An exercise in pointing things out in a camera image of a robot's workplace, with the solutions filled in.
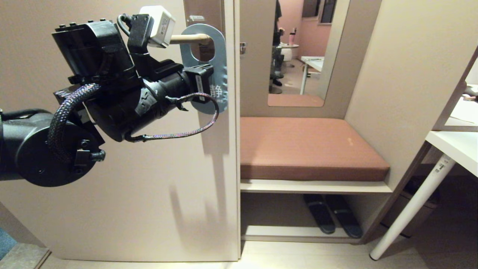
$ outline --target window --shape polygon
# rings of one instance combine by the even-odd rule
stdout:
[[[337,0],[304,0],[302,17],[316,17],[318,23],[332,23]]]

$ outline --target blue carpet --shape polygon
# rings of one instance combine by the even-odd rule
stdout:
[[[3,259],[16,244],[17,241],[0,228],[0,259]]]

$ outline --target brown bench cushion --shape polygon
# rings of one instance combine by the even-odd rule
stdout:
[[[241,178],[381,181],[389,165],[344,120],[241,117]]]

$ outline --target floor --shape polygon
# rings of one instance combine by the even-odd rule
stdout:
[[[0,228],[0,260],[17,244],[7,232]]]
[[[40,269],[475,269],[478,268],[477,185],[472,178],[446,179],[438,207],[410,239],[399,237],[379,261],[369,252],[386,228],[366,245],[245,242],[239,262],[121,263],[60,260]]]
[[[293,59],[290,62],[286,62],[285,67],[287,70],[284,74],[284,78],[279,79],[280,82],[282,82],[282,86],[275,86],[273,85],[273,88],[281,89],[282,94],[300,94],[300,87],[302,84],[302,76],[304,74],[303,72],[303,66],[304,63],[297,60]],[[309,72],[317,72],[313,68],[309,69]],[[319,89],[319,77],[315,74],[312,74],[310,78],[307,78],[307,81],[305,83],[305,94],[308,95],[316,95],[318,96],[318,89]]]
[[[0,260],[0,269],[37,269],[48,253],[47,248],[18,243]]]

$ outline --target white sensor box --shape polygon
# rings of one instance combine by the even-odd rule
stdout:
[[[154,19],[148,45],[162,48],[169,46],[176,23],[171,13],[162,6],[145,6],[140,9],[139,14],[149,14]]]

